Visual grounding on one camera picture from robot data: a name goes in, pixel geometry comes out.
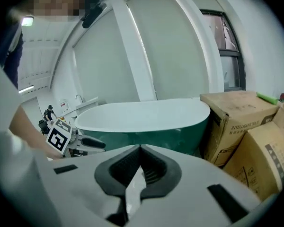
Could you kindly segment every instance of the faucet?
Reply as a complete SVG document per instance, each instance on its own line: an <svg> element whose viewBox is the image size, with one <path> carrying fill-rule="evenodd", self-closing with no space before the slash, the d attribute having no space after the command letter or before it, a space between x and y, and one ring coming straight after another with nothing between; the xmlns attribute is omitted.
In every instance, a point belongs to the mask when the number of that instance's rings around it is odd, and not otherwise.
<svg viewBox="0 0 284 227"><path fill-rule="evenodd" d="M77 95L76 95L76 99L77 99L77 96L79 96L79 97L80 97L80 99L81 99L81 102L83 103L83 100L82 100L82 97L81 97L81 95L80 95L80 94L77 94Z"/></svg>

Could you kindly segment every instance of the ceiling light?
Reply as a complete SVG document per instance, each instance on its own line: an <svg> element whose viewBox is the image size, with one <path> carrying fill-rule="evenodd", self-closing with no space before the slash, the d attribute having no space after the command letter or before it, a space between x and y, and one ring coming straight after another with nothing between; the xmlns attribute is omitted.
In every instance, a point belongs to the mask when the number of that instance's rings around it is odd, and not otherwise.
<svg viewBox="0 0 284 227"><path fill-rule="evenodd" d="M22 26L32 26L34 21L33 16L25 16L22 20Z"/></svg>
<svg viewBox="0 0 284 227"><path fill-rule="evenodd" d="M28 91L29 89L32 89L32 88L34 88L34 86L29 86L25 89L20 90L19 93L23 93L23 92Z"/></svg>

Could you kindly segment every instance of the black rubber pad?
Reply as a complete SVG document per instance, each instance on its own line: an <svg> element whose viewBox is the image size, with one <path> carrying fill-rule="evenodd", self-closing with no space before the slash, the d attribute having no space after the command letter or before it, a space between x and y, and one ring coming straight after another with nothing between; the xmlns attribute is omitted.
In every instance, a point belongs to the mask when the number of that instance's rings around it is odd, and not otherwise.
<svg viewBox="0 0 284 227"><path fill-rule="evenodd" d="M62 167L59 167L59 168L55 168L54 171L57 174L61 174L61 173L65 173L65 172L69 172L69 171L75 170L77 168L78 167L75 166L75 165L68 165L68 166L62 166Z"/></svg>
<svg viewBox="0 0 284 227"><path fill-rule="evenodd" d="M232 223L248 214L248 212L220 184L211 185L207 189L216 199Z"/></svg>

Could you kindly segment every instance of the green bathtub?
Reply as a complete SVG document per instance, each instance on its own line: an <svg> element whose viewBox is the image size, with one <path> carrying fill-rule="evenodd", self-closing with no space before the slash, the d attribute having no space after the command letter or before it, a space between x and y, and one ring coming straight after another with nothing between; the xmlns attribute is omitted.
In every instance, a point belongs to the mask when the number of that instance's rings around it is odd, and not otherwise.
<svg viewBox="0 0 284 227"><path fill-rule="evenodd" d="M149 144L192 155L209 113L208 105L198 99L117 103L85 111L75 125L83 134L105 142L106 150Z"/></svg>

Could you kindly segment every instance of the window frame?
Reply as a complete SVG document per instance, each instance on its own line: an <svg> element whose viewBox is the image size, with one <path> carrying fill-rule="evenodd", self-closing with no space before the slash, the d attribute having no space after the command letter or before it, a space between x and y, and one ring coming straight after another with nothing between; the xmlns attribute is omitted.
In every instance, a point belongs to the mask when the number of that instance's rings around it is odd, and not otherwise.
<svg viewBox="0 0 284 227"><path fill-rule="evenodd" d="M246 90L246 78L245 78L245 66L244 66L244 60L241 53L241 47L236 35L235 30L233 29L228 17L224 12L220 11L214 11L214 10L207 10L207 9L200 9L201 13L203 15L212 15L212 16L219 16L222 17L227 23L227 26L232 32L232 35L234 37L234 40L236 42L237 51L235 50L227 50L227 49L219 49L220 57L235 57L238 60L238 66L239 66L239 86L238 87L230 87L225 88L224 91L236 91L236 90Z"/></svg>

